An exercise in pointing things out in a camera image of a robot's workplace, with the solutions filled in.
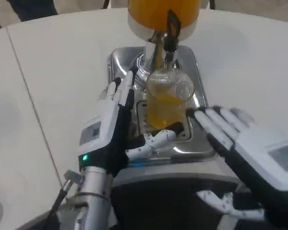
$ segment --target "robotic hand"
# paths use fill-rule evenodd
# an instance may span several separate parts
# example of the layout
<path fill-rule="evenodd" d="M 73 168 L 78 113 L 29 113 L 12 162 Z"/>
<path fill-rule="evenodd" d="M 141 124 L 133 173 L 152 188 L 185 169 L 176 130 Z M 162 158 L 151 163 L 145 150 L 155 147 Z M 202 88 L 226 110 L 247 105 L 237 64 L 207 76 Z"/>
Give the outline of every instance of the robotic hand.
<path fill-rule="evenodd" d="M 116 78 L 109 85 L 106 98 L 97 101 L 84 123 L 78 156 L 82 175 L 66 173 L 67 182 L 62 188 L 68 190 L 71 183 L 79 184 L 73 203 L 80 212 L 75 221 L 72 221 L 72 229 L 107 229 L 113 177 L 127 166 L 129 160 L 148 156 L 154 149 L 175 140 L 184 130 L 182 123 L 178 122 L 165 130 L 128 140 L 134 103 L 132 87 L 137 70 L 130 70 L 123 81 Z M 56 202 L 51 213 L 59 203 Z"/>
<path fill-rule="evenodd" d="M 189 109 L 187 114 L 198 122 L 211 146 L 252 192 L 231 193 L 220 199 L 212 191 L 200 191 L 198 196 L 223 214 L 267 219 L 276 227 L 288 228 L 288 138 L 256 125 L 238 109 L 199 108 Z M 241 210 L 235 198 L 248 203 L 249 208 Z"/>

